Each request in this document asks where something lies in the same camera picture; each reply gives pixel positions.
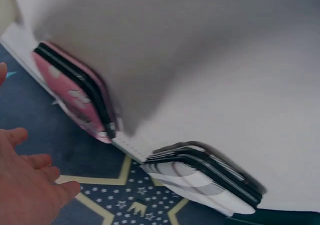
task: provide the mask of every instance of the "star pattern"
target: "star pattern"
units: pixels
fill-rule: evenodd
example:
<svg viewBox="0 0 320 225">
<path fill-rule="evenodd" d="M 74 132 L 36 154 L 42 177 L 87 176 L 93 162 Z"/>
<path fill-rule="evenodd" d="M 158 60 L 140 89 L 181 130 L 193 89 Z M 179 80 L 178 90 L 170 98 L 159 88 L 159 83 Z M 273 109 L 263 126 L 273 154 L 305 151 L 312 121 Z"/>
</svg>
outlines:
<svg viewBox="0 0 320 225">
<path fill-rule="evenodd" d="M 135 161 L 125 185 L 81 186 L 89 199 L 115 215 L 112 225 L 170 225 L 168 212 L 183 199 L 165 186 L 155 186 Z"/>
</svg>

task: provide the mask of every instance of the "white plaid pencil case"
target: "white plaid pencil case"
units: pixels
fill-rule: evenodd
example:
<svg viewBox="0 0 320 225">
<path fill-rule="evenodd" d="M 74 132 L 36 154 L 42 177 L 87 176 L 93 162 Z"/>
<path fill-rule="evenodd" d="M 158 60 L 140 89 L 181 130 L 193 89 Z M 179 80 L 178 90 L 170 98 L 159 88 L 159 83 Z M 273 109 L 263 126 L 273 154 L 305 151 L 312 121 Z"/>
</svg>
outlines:
<svg viewBox="0 0 320 225">
<path fill-rule="evenodd" d="M 226 216 L 253 214 L 262 199 L 248 178 L 199 142 L 155 151 L 142 167 L 178 195 Z"/>
</svg>

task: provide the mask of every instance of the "hand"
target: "hand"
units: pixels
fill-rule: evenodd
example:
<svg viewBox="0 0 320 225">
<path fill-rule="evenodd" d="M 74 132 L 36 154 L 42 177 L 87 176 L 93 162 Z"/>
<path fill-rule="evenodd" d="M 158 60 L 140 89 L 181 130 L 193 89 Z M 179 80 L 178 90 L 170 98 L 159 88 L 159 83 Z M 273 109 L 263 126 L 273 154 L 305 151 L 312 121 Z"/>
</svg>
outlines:
<svg viewBox="0 0 320 225">
<path fill-rule="evenodd" d="M 0 63 L 0 85 L 7 66 Z M 59 169 L 48 154 L 17 155 L 14 148 L 28 137 L 24 128 L 0 129 L 0 224 L 48 225 L 72 198 L 80 184 L 53 184 Z"/>
</svg>

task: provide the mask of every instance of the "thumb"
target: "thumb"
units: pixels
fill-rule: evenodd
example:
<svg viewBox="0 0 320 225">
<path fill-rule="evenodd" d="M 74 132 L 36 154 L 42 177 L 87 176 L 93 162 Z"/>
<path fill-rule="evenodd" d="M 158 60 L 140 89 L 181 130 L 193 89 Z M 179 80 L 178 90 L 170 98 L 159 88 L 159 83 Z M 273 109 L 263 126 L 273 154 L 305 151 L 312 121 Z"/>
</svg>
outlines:
<svg viewBox="0 0 320 225">
<path fill-rule="evenodd" d="M 7 65 L 4 62 L 0 63 L 0 85 L 6 80 Z"/>
</svg>

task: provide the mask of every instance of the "black zipper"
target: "black zipper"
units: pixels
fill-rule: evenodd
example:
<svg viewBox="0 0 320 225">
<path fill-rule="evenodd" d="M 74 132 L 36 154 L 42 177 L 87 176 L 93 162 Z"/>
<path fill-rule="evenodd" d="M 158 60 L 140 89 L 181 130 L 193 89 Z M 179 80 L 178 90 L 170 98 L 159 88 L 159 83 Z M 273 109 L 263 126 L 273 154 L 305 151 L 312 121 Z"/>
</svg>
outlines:
<svg viewBox="0 0 320 225">
<path fill-rule="evenodd" d="M 34 50 L 35 53 L 39 54 L 47 62 L 69 77 L 74 81 L 83 91 L 89 96 L 95 107 L 104 127 L 110 139 L 116 137 L 114 131 L 114 124 L 111 121 L 105 103 L 103 102 L 102 94 L 96 82 L 84 73 L 76 65 L 65 59 L 63 56 L 52 50 L 44 43 L 40 43 L 39 47 Z"/>
</svg>

